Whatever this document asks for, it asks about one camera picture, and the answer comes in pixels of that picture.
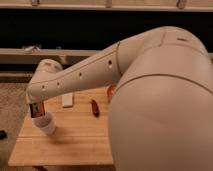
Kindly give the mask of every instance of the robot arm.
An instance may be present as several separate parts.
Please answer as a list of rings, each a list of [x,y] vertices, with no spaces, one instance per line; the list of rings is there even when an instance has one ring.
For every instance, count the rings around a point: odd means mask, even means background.
[[[42,61],[29,104],[117,83],[109,138],[117,171],[213,170],[213,69],[203,44],[176,27],[120,41],[62,71]]]
[[[66,70],[56,61],[43,60],[27,88],[27,102],[116,84],[142,51],[161,44],[164,34],[165,28],[157,28],[125,39]]]

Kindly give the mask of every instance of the dark background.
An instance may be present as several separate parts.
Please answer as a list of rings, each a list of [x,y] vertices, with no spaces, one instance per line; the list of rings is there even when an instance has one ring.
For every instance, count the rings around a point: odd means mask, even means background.
[[[0,10],[0,48],[41,45],[43,49],[101,50],[124,38],[159,26],[194,33],[213,52],[213,13]],[[0,70],[34,70],[30,65],[0,65]]]

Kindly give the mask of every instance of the orange object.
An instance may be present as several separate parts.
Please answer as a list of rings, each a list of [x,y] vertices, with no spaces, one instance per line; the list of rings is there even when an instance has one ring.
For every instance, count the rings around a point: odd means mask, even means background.
[[[111,85],[109,86],[109,88],[107,89],[107,97],[108,97],[108,103],[110,103],[114,93],[115,93],[115,85]]]
[[[92,104],[92,113],[94,114],[95,117],[98,117],[100,115],[100,111],[97,102],[92,99],[91,104]]]

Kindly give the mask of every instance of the wooden table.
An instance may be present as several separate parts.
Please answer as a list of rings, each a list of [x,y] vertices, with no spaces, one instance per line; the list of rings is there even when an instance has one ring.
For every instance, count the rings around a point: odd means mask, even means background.
[[[92,114],[91,99],[100,109]],[[45,102],[54,115],[56,131],[46,136],[27,114],[9,160],[10,166],[113,164],[108,139],[106,88],[74,93],[74,107],[62,108],[61,96]]]

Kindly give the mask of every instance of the paper cup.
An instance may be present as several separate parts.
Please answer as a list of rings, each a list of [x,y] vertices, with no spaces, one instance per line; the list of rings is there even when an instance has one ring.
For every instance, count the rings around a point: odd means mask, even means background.
[[[53,116],[49,112],[45,112],[44,116],[33,118],[33,124],[36,128],[39,128],[46,135],[51,135],[55,131],[55,124]]]

